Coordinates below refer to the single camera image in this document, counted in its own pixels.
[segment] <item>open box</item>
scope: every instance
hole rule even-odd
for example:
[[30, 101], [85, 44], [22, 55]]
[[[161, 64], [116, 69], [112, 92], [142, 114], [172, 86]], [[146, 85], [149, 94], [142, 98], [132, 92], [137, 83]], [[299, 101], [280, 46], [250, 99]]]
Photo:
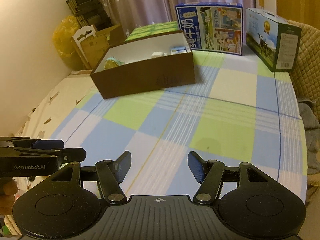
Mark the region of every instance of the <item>open box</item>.
[[125, 39], [122, 26], [115, 25], [89, 36], [81, 42], [81, 47], [91, 68], [94, 68], [109, 46], [120, 44]]
[[[181, 46], [186, 53], [170, 55], [171, 48]], [[168, 56], [151, 58], [158, 51]], [[125, 64], [105, 70], [109, 57]], [[194, 84], [193, 56], [182, 31], [155, 34], [109, 47], [91, 78], [104, 99]]]

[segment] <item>small white box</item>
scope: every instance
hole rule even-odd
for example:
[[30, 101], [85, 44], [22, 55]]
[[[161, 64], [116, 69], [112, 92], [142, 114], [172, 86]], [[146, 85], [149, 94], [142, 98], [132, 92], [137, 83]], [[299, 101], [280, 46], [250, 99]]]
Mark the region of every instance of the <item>small white box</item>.
[[156, 52], [152, 53], [151, 58], [162, 57], [162, 56], [163, 56], [163, 52], [156, 51]]
[[174, 54], [180, 54], [180, 53], [186, 53], [186, 47], [175, 47], [171, 48], [171, 55]]

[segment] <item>plaid tablecloth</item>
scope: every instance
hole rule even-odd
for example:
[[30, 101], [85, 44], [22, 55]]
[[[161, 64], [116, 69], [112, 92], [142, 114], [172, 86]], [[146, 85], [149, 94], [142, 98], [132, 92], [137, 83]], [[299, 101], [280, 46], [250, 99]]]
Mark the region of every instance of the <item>plaid tablecloth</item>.
[[[177, 29], [177, 23], [135, 29], [129, 39]], [[288, 73], [272, 73], [246, 46], [235, 56], [195, 51], [195, 85], [103, 100], [93, 89], [52, 139], [83, 147], [82, 165], [132, 153], [127, 196], [193, 196], [199, 185], [187, 165], [196, 151], [227, 166], [251, 162], [303, 201], [307, 151]], [[226, 183], [223, 194], [235, 188]]]

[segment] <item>small fan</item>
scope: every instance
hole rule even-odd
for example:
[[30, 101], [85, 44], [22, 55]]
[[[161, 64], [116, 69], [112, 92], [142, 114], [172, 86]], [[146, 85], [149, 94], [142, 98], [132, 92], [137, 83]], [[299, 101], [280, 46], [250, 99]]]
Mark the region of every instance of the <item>small fan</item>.
[[104, 69], [119, 67], [122, 64], [123, 64], [123, 62], [121, 62], [120, 60], [118, 60], [114, 57], [109, 57], [109, 58], [107, 58], [107, 60], [104, 63]]

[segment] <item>crosshair marking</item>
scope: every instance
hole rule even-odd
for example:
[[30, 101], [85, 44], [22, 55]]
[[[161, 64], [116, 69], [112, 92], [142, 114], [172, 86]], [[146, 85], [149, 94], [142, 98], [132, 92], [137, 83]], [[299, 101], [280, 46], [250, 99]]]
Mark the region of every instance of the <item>crosshair marking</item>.
[[163, 198], [157, 198], [155, 201], [157, 201], [159, 204], [165, 201]]

